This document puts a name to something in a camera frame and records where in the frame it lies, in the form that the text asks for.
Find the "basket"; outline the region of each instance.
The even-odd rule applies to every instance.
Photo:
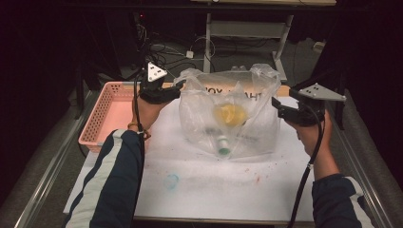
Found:
[[[106,83],[80,135],[79,144],[92,152],[100,152],[110,132],[127,129],[132,119],[133,97],[134,83]]]

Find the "table surface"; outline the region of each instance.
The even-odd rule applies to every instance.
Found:
[[[297,105],[279,97],[285,105]],[[179,102],[163,109],[152,129],[136,217],[168,220],[241,221],[285,224],[309,160],[295,130],[281,120],[275,153],[236,160],[220,159],[188,142],[182,134]],[[90,152],[68,199],[65,213],[95,163]],[[310,175],[297,221],[312,222]]]
[[[193,2],[210,2],[212,0],[191,0]],[[273,4],[273,5],[292,5],[292,6],[334,6],[336,0],[220,0],[219,3],[241,3],[241,4]]]

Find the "colored stain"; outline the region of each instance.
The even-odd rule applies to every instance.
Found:
[[[175,174],[169,174],[163,181],[163,186],[165,186],[166,189],[172,190],[176,187],[178,181],[179,181],[178,176],[176,176]]]

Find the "white stripe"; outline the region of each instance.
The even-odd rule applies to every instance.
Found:
[[[365,211],[362,210],[357,201],[359,197],[364,196],[361,186],[359,186],[358,182],[351,177],[345,177],[345,179],[348,179],[353,184],[353,187],[355,189],[355,194],[350,196],[350,201],[352,202],[352,205],[354,207],[357,219],[361,222],[362,228],[373,227],[370,218],[368,218],[367,214],[365,214]]]
[[[116,157],[121,149],[121,136],[123,133],[125,133],[125,131],[122,129],[113,133],[113,147],[109,154],[104,157],[98,172],[86,184],[86,188],[83,191],[83,197],[76,208],[74,208],[71,219],[66,225],[67,228],[89,227],[89,223],[94,215],[95,207],[97,206],[101,191],[104,188],[106,179],[109,177],[109,174],[115,165]]]

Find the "handheld device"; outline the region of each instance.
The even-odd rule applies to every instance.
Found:
[[[181,88],[184,81],[174,86],[163,88],[166,70],[161,69],[152,63],[148,63],[147,77],[143,76],[140,84],[140,97],[150,104],[162,104],[173,101],[181,96]]]
[[[314,84],[300,90],[291,87],[289,95],[298,100],[298,108],[282,105],[276,98],[272,98],[272,106],[278,110],[278,116],[280,118],[302,126],[317,124],[314,113],[320,121],[323,121],[325,115],[325,101],[346,101],[345,96],[335,93],[319,84]]]

